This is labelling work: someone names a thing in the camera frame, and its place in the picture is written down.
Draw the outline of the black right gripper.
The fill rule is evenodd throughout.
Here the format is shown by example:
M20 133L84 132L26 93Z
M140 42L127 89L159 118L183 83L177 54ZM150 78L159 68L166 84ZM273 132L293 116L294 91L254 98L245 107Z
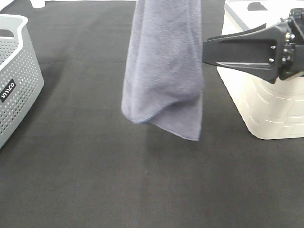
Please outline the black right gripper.
M202 62L249 73L269 83L304 76L304 9L293 8L280 18L239 33L208 38ZM284 40L284 46L276 40Z

